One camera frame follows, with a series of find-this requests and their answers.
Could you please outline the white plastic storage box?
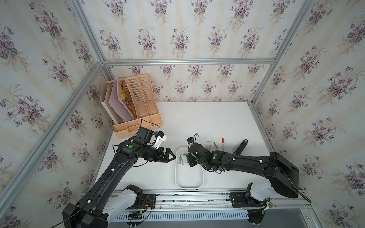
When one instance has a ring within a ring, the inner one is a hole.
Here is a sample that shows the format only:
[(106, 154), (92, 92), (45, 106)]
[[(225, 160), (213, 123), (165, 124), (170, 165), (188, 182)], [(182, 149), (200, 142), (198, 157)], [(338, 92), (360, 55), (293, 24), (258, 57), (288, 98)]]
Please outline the white plastic storage box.
[(203, 169), (198, 165), (190, 167), (188, 161), (184, 165), (179, 165), (179, 155), (184, 153), (188, 154), (187, 146), (182, 146), (176, 151), (175, 184), (180, 189), (199, 189), (204, 184)]

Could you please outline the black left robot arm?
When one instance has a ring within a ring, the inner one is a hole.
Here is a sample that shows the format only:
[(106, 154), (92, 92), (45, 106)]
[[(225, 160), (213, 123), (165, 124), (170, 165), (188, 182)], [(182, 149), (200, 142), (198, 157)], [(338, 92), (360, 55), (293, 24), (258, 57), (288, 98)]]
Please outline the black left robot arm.
[(139, 158), (147, 162), (168, 163), (176, 156), (171, 149), (164, 149), (166, 140), (162, 131), (154, 132), (140, 127), (135, 136), (121, 142), (115, 155), (100, 179), (76, 204), (69, 203), (62, 212), (66, 228), (106, 228), (122, 211), (139, 203), (142, 189), (129, 185), (114, 200), (110, 196), (123, 176)]

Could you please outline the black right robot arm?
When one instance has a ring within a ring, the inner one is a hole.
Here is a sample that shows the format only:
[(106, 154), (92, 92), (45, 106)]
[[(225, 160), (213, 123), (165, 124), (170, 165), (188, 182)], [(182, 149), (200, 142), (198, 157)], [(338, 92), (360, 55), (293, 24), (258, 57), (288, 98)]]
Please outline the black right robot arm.
[(190, 167), (201, 165), (210, 173), (237, 171), (251, 173), (269, 180), (271, 187), (281, 196), (298, 198), (299, 169), (281, 154), (244, 156), (224, 151), (209, 151), (196, 142), (188, 146)]

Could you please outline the pile of silver screws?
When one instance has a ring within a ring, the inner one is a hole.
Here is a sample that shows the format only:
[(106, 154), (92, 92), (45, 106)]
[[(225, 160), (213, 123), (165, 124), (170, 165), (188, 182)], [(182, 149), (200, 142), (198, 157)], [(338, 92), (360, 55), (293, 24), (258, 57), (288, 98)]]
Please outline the pile of silver screws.
[(185, 163), (187, 163), (187, 155), (188, 154), (181, 154), (179, 155), (179, 158), (178, 158), (178, 164), (179, 165), (184, 165)]

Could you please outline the red marker pen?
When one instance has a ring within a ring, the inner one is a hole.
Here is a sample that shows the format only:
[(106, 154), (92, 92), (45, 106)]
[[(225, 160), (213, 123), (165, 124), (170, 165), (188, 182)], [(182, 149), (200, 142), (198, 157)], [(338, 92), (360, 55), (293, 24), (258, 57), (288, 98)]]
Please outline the red marker pen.
[(225, 151), (225, 138), (222, 138), (222, 151)]

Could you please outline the black rectangular object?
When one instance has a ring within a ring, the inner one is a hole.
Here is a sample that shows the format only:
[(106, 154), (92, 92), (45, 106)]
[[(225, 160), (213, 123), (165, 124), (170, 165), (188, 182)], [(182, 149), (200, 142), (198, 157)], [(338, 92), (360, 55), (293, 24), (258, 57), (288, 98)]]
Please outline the black rectangular object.
[(237, 147), (237, 149), (234, 151), (234, 155), (241, 155), (241, 153), (243, 152), (243, 150), (245, 149), (245, 147), (247, 146), (248, 144), (248, 140), (245, 139), (241, 142), (241, 144)]

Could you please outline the patterned brown book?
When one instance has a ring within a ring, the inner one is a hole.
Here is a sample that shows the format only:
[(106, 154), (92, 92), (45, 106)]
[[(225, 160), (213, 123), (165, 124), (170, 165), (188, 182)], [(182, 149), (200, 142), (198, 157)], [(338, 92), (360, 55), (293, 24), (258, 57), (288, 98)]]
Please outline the patterned brown book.
[(134, 102), (132, 100), (132, 96), (130, 94), (130, 91), (128, 89), (128, 85), (127, 85), (127, 82), (125, 79), (120, 80), (118, 89), (119, 89), (119, 92), (118, 92), (119, 98), (123, 102), (124, 106), (129, 111), (129, 113), (132, 115), (132, 117), (134, 119), (137, 119), (136, 108), (135, 108)]

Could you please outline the purple folder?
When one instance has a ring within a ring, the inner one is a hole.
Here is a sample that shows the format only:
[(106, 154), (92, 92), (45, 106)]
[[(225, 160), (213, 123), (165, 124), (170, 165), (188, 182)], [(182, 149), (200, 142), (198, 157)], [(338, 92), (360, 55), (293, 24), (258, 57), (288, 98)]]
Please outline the purple folder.
[(113, 80), (113, 85), (108, 103), (125, 122), (132, 121), (135, 119), (132, 112), (127, 108), (125, 103), (120, 98), (120, 92), (121, 92), (120, 86), (121, 86), (120, 79), (115, 77)]

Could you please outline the peach plastic desk organizer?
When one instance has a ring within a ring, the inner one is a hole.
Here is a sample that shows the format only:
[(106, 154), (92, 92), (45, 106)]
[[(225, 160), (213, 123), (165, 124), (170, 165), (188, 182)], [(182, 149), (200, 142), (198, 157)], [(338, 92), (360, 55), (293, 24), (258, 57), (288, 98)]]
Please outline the peach plastic desk organizer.
[(149, 74), (131, 76), (125, 79), (136, 108), (137, 119), (114, 125), (114, 134), (123, 139), (135, 135), (140, 126), (157, 129), (163, 125), (154, 96)]

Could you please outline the beige folder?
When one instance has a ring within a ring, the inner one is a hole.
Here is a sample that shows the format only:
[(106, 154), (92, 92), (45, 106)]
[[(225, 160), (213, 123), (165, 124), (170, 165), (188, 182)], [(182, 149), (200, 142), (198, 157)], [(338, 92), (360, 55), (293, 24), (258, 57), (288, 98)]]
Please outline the beige folder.
[(113, 120), (114, 125), (121, 124), (123, 119), (115, 112), (115, 110), (109, 104), (109, 99), (111, 96), (112, 84), (109, 82), (102, 82), (101, 85), (101, 95), (100, 102), (106, 112), (109, 114), (110, 118)]

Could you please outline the aluminium front rail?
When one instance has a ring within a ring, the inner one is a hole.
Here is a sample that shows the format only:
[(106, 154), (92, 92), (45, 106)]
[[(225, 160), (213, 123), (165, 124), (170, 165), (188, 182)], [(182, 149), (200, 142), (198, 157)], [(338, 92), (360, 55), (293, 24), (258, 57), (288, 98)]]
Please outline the aluminium front rail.
[[(231, 191), (143, 191), (146, 194), (156, 194), (156, 207), (152, 211), (207, 211), (207, 210), (247, 210), (248, 208), (233, 208), (229, 201), (232, 192), (245, 192), (246, 190)], [(122, 191), (115, 191), (110, 196), (116, 197)], [(290, 199), (278, 194), (270, 193), (265, 198), (271, 198), (272, 206), (265, 212), (264, 221), (268, 219), (269, 212), (273, 210), (298, 210), (299, 220), (308, 228), (319, 228), (320, 222), (312, 206), (303, 198)], [(141, 227), (146, 222), (125, 222), (129, 227)]]

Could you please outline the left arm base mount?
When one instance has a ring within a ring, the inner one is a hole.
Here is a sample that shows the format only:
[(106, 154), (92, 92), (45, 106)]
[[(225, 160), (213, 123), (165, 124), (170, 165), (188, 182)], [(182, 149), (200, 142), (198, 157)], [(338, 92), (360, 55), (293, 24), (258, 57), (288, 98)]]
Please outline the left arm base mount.
[(156, 197), (156, 194), (146, 194), (141, 188), (128, 185), (121, 194), (112, 197), (105, 205), (103, 213), (108, 214), (108, 225), (125, 211), (129, 211), (129, 214), (124, 220), (144, 220), (144, 214), (156, 207)]

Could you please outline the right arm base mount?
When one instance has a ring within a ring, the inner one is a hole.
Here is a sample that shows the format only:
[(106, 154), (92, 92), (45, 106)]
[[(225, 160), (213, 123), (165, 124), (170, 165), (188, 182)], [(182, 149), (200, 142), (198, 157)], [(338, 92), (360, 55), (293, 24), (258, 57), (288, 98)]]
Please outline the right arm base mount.
[(233, 208), (248, 208), (247, 217), (248, 222), (253, 226), (260, 224), (263, 221), (265, 212), (272, 206), (271, 198), (263, 200), (255, 199), (252, 195), (253, 183), (249, 183), (245, 192), (232, 192), (229, 195), (229, 201)]

